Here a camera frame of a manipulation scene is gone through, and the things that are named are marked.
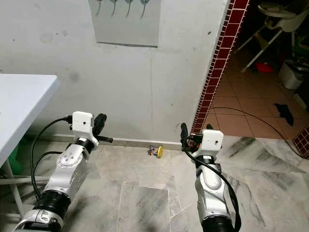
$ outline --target metal hook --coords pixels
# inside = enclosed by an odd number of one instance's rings
[[[143,13],[141,14],[140,18],[144,17],[144,13],[145,13],[145,9],[146,9],[146,4],[150,1],[150,0],[140,0],[141,3],[144,5],[144,9],[143,9]]]
[[[112,16],[114,15],[114,13],[115,13],[115,10],[116,10],[116,2],[117,2],[118,0],[111,0],[111,2],[113,2],[114,3],[114,9],[113,9],[113,11],[112,11]]]
[[[103,0],[97,0],[98,1],[98,11],[96,13],[96,16],[98,16],[100,10],[101,10],[101,3],[103,2]]]
[[[126,14],[126,17],[128,17],[130,13],[130,9],[131,9],[131,3],[133,2],[133,0],[126,0],[126,2],[129,3],[129,7],[127,9],[127,14]]]

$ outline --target baseboard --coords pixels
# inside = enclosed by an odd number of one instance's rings
[[[33,139],[36,134],[26,134],[25,137]],[[74,136],[71,134],[42,134],[40,140],[54,141],[54,142],[73,142]],[[169,150],[181,150],[181,143],[167,142],[167,141],[154,141],[154,140],[139,140],[139,139],[123,139],[113,138],[113,143],[100,142],[100,145],[112,145],[112,146],[137,146],[137,147],[159,147],[163,146]]]

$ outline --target white wall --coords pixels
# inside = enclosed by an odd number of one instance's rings
[[[96,43],[87,0],[1,0],[0,70],[61,81],[30,132],[80,110],[106,113],[108,136],[178,141],[180,124],[193,122],[227,2],[162,0],[155,49]],[[54,132],[70,133],[67,124]]]

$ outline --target white tabletop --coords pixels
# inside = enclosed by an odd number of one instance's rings
[[[54,75],[0,74],[0,167],[59,86]]]

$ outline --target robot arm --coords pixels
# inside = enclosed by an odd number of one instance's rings
[[[221,166],[215,163],[216,155],[221,150],[223,134],[218,130],[204,130],[202,134],[188,136],[186,125],[182,124],[181,143],[187,153],[190,149],[186,140],[193,141],[191,158],[195,160],[197,190],[197,210],[204,232],[237,232],[240,229],[240,218],[235,229],[232,226],[231,215],[226,206],[224,192],[225,181],[217,174]]]
[[[87,176],[89,154],[98,147],[98,140],[112,142],[112,138],[98,136],[104,127],[106,115],[74,112],[72,130],[74,144],[70,144],[57,159],[57,166],[43,193],[32,210],[16,226],[15,232],[59,232],[63,217]]]

